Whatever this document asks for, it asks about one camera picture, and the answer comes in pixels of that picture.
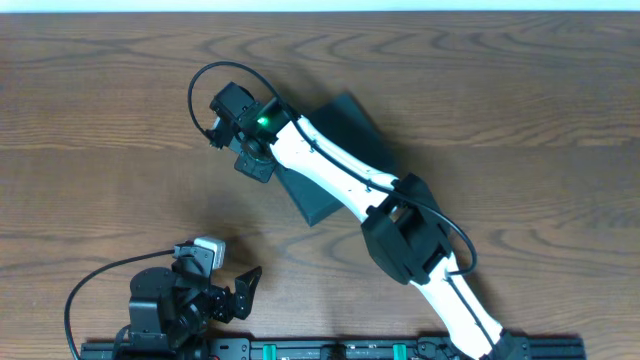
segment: white robotic arm link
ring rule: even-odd
[[[307,118],[300,117],[297,122],[307,137],[334,160],[385,189],[394,189],[393,183],[398,180],[397,177],[374,169],[346,153],[316,130]],[[298,132],[293,122],[285,125],[278,132],[277,137],[278,140],[271,145],[271,152],[278,163],[314,181],[340,200],[361,222],[367,219],[369,207],[378,207],[388,196],[391,196],[371,189],[315,151]],[[420,290],[438,313],[449,330],[452,342],[468,356],[479,359],[492,350],[492,344],[488,342],[487,335],[493,344],[497,343],[502,326],[487,314],[462,276],[447,277],[447,273],[457,270],[455,255],[451,253],[449,257],[440,259],[431,270],[426,284],[421,285],[415,281],[410,283]],[[473,314],[456,294],[451,281],[479,319],[484,330],[476,324]]]

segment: black bracket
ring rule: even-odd
[[[397,182],[395,190],[440,211],[427,184],[414,174]],[[430,212],[393,196],[370,207],[362,225],[369,255],[401,284],[429,282],[429,273],[453,251],[449,226]]]
[[[214,96],[209,107],[220,118],[214,129],[207,131],[211,146],[239,150],[234,168],[254,180],[268,182],[278,165],[269,145],[290,121],[282,105],[272,99],[263,106],[245,88],[231,82]]]
[[[209,319],[228,323],[234,317],[249,316],[262,268],[238,276],[233,294],[228,287],[223,289],[210,282],[216,261],[224,251],[213,249],[190,243],[176,245],[176,261],[171,270],[150,268],[133,277],[130,342],[122,348],[117,344],[114,351],[132,356],[153,353],[160,357],[180,351],[189,355],[181,359],[206,359],[207,347],[201,336]]]

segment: wooden table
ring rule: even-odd
[[[0,17],[0,357],[67,359],[85,274],[198,234],[228,243],[218,284],[264,267],[256,337],[444,330],[369,258],[346,210],[309,228],[277,181],[233,170],[191,125],[204,64],[255,67],[302,111],[343,91],[475,241],[468,279],[505,327],[640,354],[640,15],[129,14]],[[208,73],[197,114],[233,70]],[[458,246],[465,257],[464,247]],[[81,290],[76,341],[128,322],[128,283]]]

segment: black wire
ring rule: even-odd
[[[258,80],[260,80],[260,82],[262,82],[262,84],[264,86],[267,87],[267,89],[278,99],[278,100],[282,100],[282,98],[280,97],[280,94],[278,94],[278,92],[276,91],[276,89],[273,87],[273,85],[271,85],[271,83],[264,78],[264,76],[260,75],[257,71],[253,70],[252,68],[234,62],[234,61],[218,61],[218,62],[214,62],[211,63],[209,65],[204,66],[202,69],[200,69],[191,79],[191,82],[189,83],[189,89],[187,90],[187,106],[189,107],[189,115],[191,115],[191,121],[193,121],[193,125],[195,125],[196,129],[198,129],[202,135],[204,135],[204,137],[206,137],[207,139],[209,139],[209,141],[212,140],[211,136],[209,135],[209,133],[204,130],[202,128],[202,126],[200,126],[200,123],[198,122],[198,120],[196,119],[196,114],[193,112],[193,101],[192,101],[192,94],[193,94],[193,87],[196,84],[196,81],[198,80],[198,78],[200,77],[200,75],[202,75],[205,71],[209,70],[209,69],[213,69],[214,67],[218,67],[218,66],[230,66],[230,67],[235,67],[238,69],[242,69],[246,72],[248,72],[249,74],[253,75],[254,77],[256,77]]]
[[[289,108],[289,105],[284,101],[284,98],[280,95],[280,93],[278,93],[278,91],[273,87],[273,85],[271,85],[269,80],[267,80],[260,73],[258,73],[257,71],[253,70],[252,68],[250,68],[250,67],[248,67],[246,65],[243,65],[243,64],[240,64],[240,63],[237,63],[237,62],[233,62],[233,61],[218,61],[218,62],[214,62],[214,63],[211,63],[209,65],[204,66],[202,69],[200,69],[193,76],[193,79],[191,79],[191,83],[189,84],[189,90],[187,92],[187,105],[189,107],[189,114],[191,115],[191,120],[193,121],[193,123],[196,126],[196,128],[198,130],[200,130],[202,135],[204,135],[207,139],[209,139],[209,141],[211,141],[211,137],[200,126],[200,124],[198,123],[198,120],[196,120],[195,114],[193,113],[193,104],[192,104],[192,100],[191,100],[191,94],[193,92],[193,87],[194,87],[196,81],[198,80],[198,78],[200,77],[200,75],[202,75],[205,71],[207,71],[209,69],[212,69],[214,67],[218,67],[218,66],[230,66],[230,67],[235,67],[235,68],[238,68],[238,69],[242,69],[244,71],[247,71],[248,73],[250,73],[254,77],[256,77],[262,84],[264,84],[264,86],[278,100],[278,102],[280,103],[280,106],[282,107],[285,115],[289,118],[289,120],[291,120],[293,122],[293,125],[295,126],[295,128],[298,131],[298,133],[300,134],[300,136],[302,136],[302,138],[307,143],[309,143],[309,145],[311,146],[311,148],[313,150],[317,151],[320,155],[322,155],[325,159],[327,159],[330,163],[335,165],[337,168],[339,168],[340,170],[342,170],[345,173],[349,174],[354,179],[356,179],[356,180],[360,181],[361,183],[365,184],[368,188],[371,188],[371,189],[380,191],[382,193],[385,193],[387,195],[393,196],[396,199],[404,201],[404,202],[406,202],[408,204],[413,204],[414,206],[417,206],[419,208],[422,208],[422,209],[428,211],[429,213],[433,214],[434,216],[440,218],[442,221],[447,223],[447,225],[449,225],[460,236],[462,241],[464,241],[466,246],[469,248],[469,252],[471,253],[471,264],[469,265],[468,268],[448,273],[448,275],[451,275],[451,276],[463,275],[464,276],[464,275],[468,275],[468,274],[472,273],[475,270],[475,268],[477,266],[477,263],[478,263],[478,254],[476,252],[476,248],[475,248],[475,246],[473,246],[473,243],[471,242],[471,239],[467,236],[467,234],[455,222],[453,222],[453,220],[449,219],[447,216],[442,214],[440,211],[432,208],[431,206],[429,206],[429,205],[427,205],[427,204],[425,204],[423,202],[420,202],[418,200],[410,198],[409,196],[406,196],[406,195],[404,195],[402,193],[399,193],[398,191],[386,189],[386,188],[384,188],[384,187],[372,182],[369,179],[365,179],[364,177],[360,176],[359,174],[357,174],[353,170],[349,169],[348,167],[346,167],[345,165],[343,165],[342,163],[340,163],[339,161],[334,159],[331,155],[327,154],[322,148],[320,148],[316,144],[316,142],[314,140],[311,140],[311,138],[309,138],[309,136],[304,132],[304,130],[302,130],[302,128],[300,127],[300,124],[298,124],[298,121],[297,121],[298,118],[292,114],[292,111]]]
[[[69,318],[70,318],[70,312],[71,312],[71,302],[73,301],[73,297],[76,296],[76,293],[78,292],[78,290],[80,290],[80,288],[84,284],[86,284],[87,281],[91,280],[96,275],[106,270],[109,270],[111,268],[114,268],[116,266],[132,263],[135,261],[150,259],[153,257],[162,256],[162,255],[171,255],[171,254],[173,254],[173,250],[164,250],[164,251],[158,251],[158,252],[147,254],[147,255],[141,255],[141,256],[136,256],[129,259],[112,262],[111,264],[107,264],[99,268],[98,270],[93,271],[91,274],[85,276],[84,279],[80,280],[80,282],[73,288],[73,290],[71,290],[71,293],[67,298],[67,303],[64,306],[64,332],[67,335],[67,342],[69,343],[69,349],[71,350],[71,355],[73,355],[74,360],[81,360],[81,358],[80,358],[80,354],[78,353],[78,349],[76,348],[76,344],[73,341],[73,334],[71,334],[71,321]]]
[[[460,290],[458,289],[456,284],[453,282],[453,279],[450,276],[447,276],[446,280],[449,283],[449,285],[451,285],[451,287],[453,288],[453,291],[455,291],[456,295],[458,296],[458,299],[460,299],[460,301],[462,302],[464,307],[467,308],[467,311],[469,311],[469,313],[471,314],[471,317],[473,317],[473,321],[476,322],[476,325],[478,325],[478,327],[480,328],[480,331],[482,331],[482,334],[484,335],[484,337],[487,338],[487,341],[489,342],[489,345],[491,345],[491,353],[494,354],[494,356],[497,356],[498,352],[496,350],[495,345],[493,344],[493,340],[491,340],[491,337],[489,336],[489,333],[487,332],[487,329],[485,329],[484,325],[482,325],[482,322],[478,318],[478,315],[476,315],[475,311],[473,311],[473,309],[471,309],[471,305],[469,305],[467,300],[462,296],[462,293],[460,293]]]
[[[116,356],[118,356],[118,352],[120,351],[120,345],[122,345],[125,335],[127,335],[130,330],[131,324],[125,325],[116,334],[116,338],[113,341],[113,350],[111,351],[111,360],[116,360]]]

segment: black cable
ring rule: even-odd
[[[475,313],[475,311],[473,311],[473,309],[471,308],[471,305],[469,305],[467,300],[462,296],[462,293],[460,293],[460,289],[458,289],[456,284],[453,282],[453,279],[451,278],[451,276],[447,275],[446,281],[449,283],[449,285],[451,285],[451,287],[453,288],[453,291],[455,291],[456,295],[458,296],[458,299],[460,299],[464,307],[467,308],[467,311],[469,311],[469,313],[471,314],[473,321],[476,322],[476,325],[478,325],[478,327],[480,328],[480,331],[482,331],[482,334],[489,342],[489,345],[491,346],[491,353],[494,354],[493,356],[497,356],[498,352],[496,350],[496,346],[493,344],[493,340],[491,340],[491,337],[489,336],[487,329],[485,329],[484,325],[482,325],[482,322],[480,321],[480,318],[478,318],[478,315]]]
[[[124,341],[125,335],[127,335],[130,330],[131,330],[131,324],[125,325],[116,334],[116,338],[113,340],[113,350],[111,351],[111,360],[116,360],[116,356],[118,356],[118,352],[120,351],[120,345]]]
[[[214,67],[218,67],[218,66],[230,66],[230,67],[235,67],[235,68],[242,69],[242,70],[248,72],[249,74],[253,75],[258,80],[260,80],[260,82],[262,82],[262,84],[264,86],[266,86],[266,88],[278,100],[282,100],[282,98],[280,97],[280,94],[278,94],[278,92],[273,87],[273,85],[271,85],[271,83],[267,79],[265,79],[264,76],[260,75],[257,71],[253,70],[252,68],[250,68],[250,67],[248,67],[246,65],[243,65],[243,64],[240,64],[240,63],[237,63],[237,62],[234,62],[234,61],[218,61],[218,62],[211,63],[209,65],[206,65],[205,67],[200,69],[193,76],[193,78],[191,79],[191,82],[189,83],[189,89],[187,90],[187,106],[189,107],[189,115],[191,115],[191,121],[193,121],[193,125],[195,125],[196,129],[198,129],[200,131],[200,133],[202,133],[202,135],[204,135],[204,137],[209,139],[209,141],[212,140],[211,136],[209,135],[209,133],[206,130],[204,130],[202,128],[202,126],[200,126],[200,123],[196,119],[196,114],[193,112],[192,93],[193,93],[193,87],[196,84],[196,81],[198,80],[200,75],[202,75],[205,71],[207,71],[209,69],[213,69]]]
[[[289,120],[291,120],[291,122],[293,122],[293,125],[295,126],[295,128],[298,131],[298,133],[300,134],[300,136],[302,136],[302,138],[307,143],[309,143],[309,145],[311,146],[311,148],[313,150],[317,151],[320,155],[322,155],[325,159],[327,159],[327,161],[329,161],[330,163],[335,165],[337,168],[339,168],[340,170],[342,170],[345,173],[349,174],[354,179],[356,179],[356,180],[360,181],[361,183],[365,184],[368,188],[371,188],[371,189],[380,191],[382,193],[385,193],[387,195],[393,196],[396,199],[404,201],[404,202],[406,202],[408,204],[413,204],[414,206],[417,206],[419,208],[422,208],[422,209],[428,211],[429,213],[433,214],[434,216],[440,218],[442,221],[447,223],[447,225],[449,225],[460,236],[462,241],[464,241],[466,246],[469,248],[469,252],[471,253],[471,264],[469,265],[469,267],[466,268],[466,269],[462,269],[462,270],[458,270],[458,271],[454,271],[454,272],[448,273],[449,275],[452,275],[452,276],[453,275],[463,275],[464,276],[464,275],[468,275],[468,274],[472,273],[475,270],[475,268],[477,266],[477,263],[478,263],[478,254],[476,252],[475,246],[473,246],[473,243],[471,242],[471,239],[467,236],[467,234],[455,222],[453,222],[453,220],[449,219],[447,216],[442,214],[440,211],[432,208],[431,206],[429,206],[427,204],[424,204],[424,203],[422,203],[422,202],[420,202],[418,200],[412,199],[409,196],[406,196],[406,195],[404,195],[402,193],[399,193],[398,191],[386,189],[386,188],[384,188],[384,187],[372,182],[369,179],[365,179],[364,177],[360,176],[359,174],[357,174],[353,170],[349,169],[348,167],[346,167],[345,165],[343,165],[342,163],[340,163],[339,161],[334,159],[331,155],[327,154],[322,148],[320,148],[318,146],[318,144],[316,144],[316,142],[314,140],[309,138],[309,136],[304,132],[304,130],[302,130],[302,128],[300,127],[300,124],[298,124],[298,118],[296,116],[292,115],[291,109],[289,108],[289,105],[286,103],[286,101],[284,101],[283,97],[280,95],[280,93],[278,93],[278,91],[273,87],[273,85],[271,85],[269,80],[267,80],[260,73],[258,73],[257,71],[253,70],[252,68],[250,68],[250,67],[248,67],[246,65],[243,65],[243,64],[240,64],[240,63],[237,63],[237,62],[233,62],[233,61],[218,61],[218,62],[214,62],[214,63],[211,63],[211,64],[208,64],[208,65],[204,66],[191,79],[191,83],[189,84],[189,90],[187,91],[187,105],[189,107],[189,114],[191,115],[191,120],[193,121],[193,123],[196,126],[196,128],[198,130],[200,130],[202,135],[204,135],[207,139],[209,139],[209,141],[211,141],[211,137],[200,126],[200,124],[198,123],[198,120],[195,117],[195,114],[193,113],[193,104],[192,104],[191,94],[193,92],[193,87],[194,87],[196,81],[198,80],[198,78],[200,77],[200,75],[202,75],[205,71],[207,71],[209,69],[212,69],[214,67],[218,67],[218,66],[230,66],[230,67],[235,67],[235,68],[238,68],[238,69],[242,69],[244,71],[247,71],[251,75],[253,75],[255,78],[257,78],[273,94],[273,97],[275,97],[278,100],[278,103],[280,103],[280,106],[282,107],[285,115],[289,118]]]
[[[158,251],[158,252],[147,254],[147,255],[141,255],[141,256],[136,256],[129,259],[112,262],[111,264],[107,264],[99,268],[98,270],[93,271],[91,274],[85,276],[84,279],[80,280],[80,282],[73,288],[73,290],[71,290],[71,293],[67,298],[67,303],[64,306],[64,332],[67,335],[67,342],[69,343],[69,349],[71,350],[71,355],[73,355],[74,360],[81,360],[81,358],[80,358],[80,354],[78,353],[78,349],[76,348],[76,344],[73,341],[73,334],[71,334],[71,321],[69,318],[70,318],[70,312],[71,312],[71,302],[73,301],[73,297],[76,296],[76,293],[78,292],[78,290],[80,290],[80,288],[84,284],[86,284],[87,281],[91,280],[96,275],[106,270],[109,270],[111,268],[114,268],[116,266],[132,263],[135,261],[146,260],[146,259],[150,259],[153,257],[162,256],[162,255],[171,255],[171,254],[173,254],[173,250],[164,250],[164,251]]]

